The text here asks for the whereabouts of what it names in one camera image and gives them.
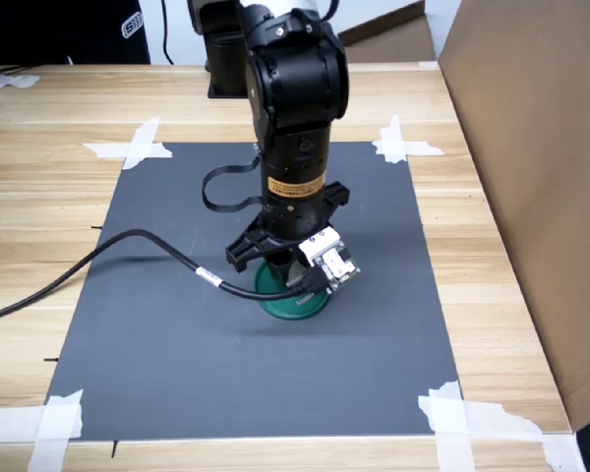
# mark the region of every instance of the black cable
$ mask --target black cable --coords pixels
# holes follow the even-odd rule
[[[87,265],[89,262],[91,262],[91,260],[94,259],[96,256],[98,256],[100,253],[102,253],[106,249],[110,248],[111,246],[113,246],[117,242],[122,241],[125,238],[129,238],[131,236],[140,236],[142,238],[147,238],[148,240],[151,241],[151,243],[154,243],[155,245],[159,246],[161,249],[166,251],[170,256],[172,256],[177,261],[179,261],[181,264],[190,268],[194,272],[197,272],[197,270],[199,268],[201,268],[196,262],[194,262],[192,259],[190,259],[189,257],[182,254],[179,250],[175,249],[173,246],[168,244],[166,241],[161,239],[159,236],[155,236],[153,233],[146,231],[144,229],[130,229],[128,231],[123,231],[121,233],[118,233],[114,237],[112,237],[112,238],[108,239],[107,241],[105,241],[104,243],[102,243],[100,246],[98,246],[96,249],[94,249],[92,252],[90,252],[87,256],[85,256],[80,261],[78,261],[74,266],[72,266],[63,275],[61,275],[59,278],[57,278],[54,282],[46,285],[41,290],[33,293],[32,295],[28,296],[24,300],[20,300],[19,302],[14,303],[13,305],[10,305],[10,306],[0,310],[0,318],[4,317],[6,315],[9,315],[11,313],[17,312],[18,310],[25,308],[28,305],[31,305],[31,304],[41,300],[46,295],[50,294],[53,290],[55,290],[57,287],[59,287],[66,280],[68,280],[70,277],[72,277],[81,268],[83,268],[85,265]],[[256,293],[256,292],[252,292],[250,290],[245,290],[244,288],[237,287],[237,286],[227,283],[225,281],[220,282],[220,284],[218,285],[218,288],[226,291],[227,293],[231,293],[232,295],[236,295],[237,297],[240,297],[240,298],[246,298],[247,300],[258,300],[261,302],[284,300],[287,298],[296,297],[298,295],[301,295],[304,292],[301,285],[298,285],[298,286],[289,288],[288,290],[286,290],[284,292],[280,292],[280,293]]]
[[[161,16],[164,19],[164,40],[161,47],[164,50],[164,56],[168,59],[168,64],[174,66],[175,63],[168,55],[168,13],[166,12],[166,0],[161,0]]]
[[[332,19],[332,17],[336,13],[336,10],[338,10],[338,3],[339,3],[339,0],[331,0],[330,6],[327,9],[327,13],[322,18],[322,22],[329,22]]]

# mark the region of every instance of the cardboard box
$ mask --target cardboard box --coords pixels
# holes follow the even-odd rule
[[[435,60],[425,5],[419,0],[340,33],[348,62]]]
[[[440,62],[580,429],[590,422],[590,0],[463,0]]]

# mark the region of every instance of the wooden table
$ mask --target wooden table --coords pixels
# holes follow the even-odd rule
[[[162,142],[253,142],[246,100],[208,100],[184,67],[44,67],[32,88],[0,89],[0,308],[54,279],[98,238],[121,169],[82,143],[129,142],[161,117]],[[409,163],[465,398],[568,432],[560,396],[516,283],[442,73],[418,64],[350,66],[334,141],[380,138],[392,115],[407,141],[445,156]],[[86,272],[0,320],[0,407],[44,401]],[[439,470],[433,437],[71,443],[65,470]],[[548,470],[533,442],[473,441],[477,470]],[[0,471],[31,446],[0,445]]]

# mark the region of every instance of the warning label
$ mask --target warning label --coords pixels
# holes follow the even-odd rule
[[[304,184],[287,184],[272,177],[268,178],[268,190],[287,199],[305,199],[321,190],[325,184],[325,172],[315,180]]]

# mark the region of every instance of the masking tape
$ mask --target masking tape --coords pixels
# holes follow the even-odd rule
[[[396,164],[406,160],[407,155],[444,155],[443,151],[429,145],[426,141],[404,141],[397,115],[391,117],[391,123],[381,128],[381,140],[372,142],[376,154],[383,154],[384,160]]]
[[[148,157],[170,158],[173,156],[173,153],[162,143],[153,142],[158,127],[159,117],[156,116],[136,130],[130,143],[84,143],[84,146],[96,152],[101,159],[125,157],[123,170],[133,169]]]
[[[39,80],[39,76],[5,76],[0,74],[0,89],[5,86],[12,86],[18,89],[27,89],[34,86]]]
[[[51,396],[45,406],[0,408],[0,443],[34,443],[29,472],[60,472],[69,439],[80,438],[81,397]]]
[[[543,434],[532,421],[506,413],[502,405],[461,399],[458,382],[445,383],[418,405],[435,432],[440,470],[474,472],[471,439],[541,443],[547,464],[560,472],[585,472],[576,438]]]
[[[437,61],[420,61],[418,64],[423,69],[438,69],[440,67],[440,63]]]

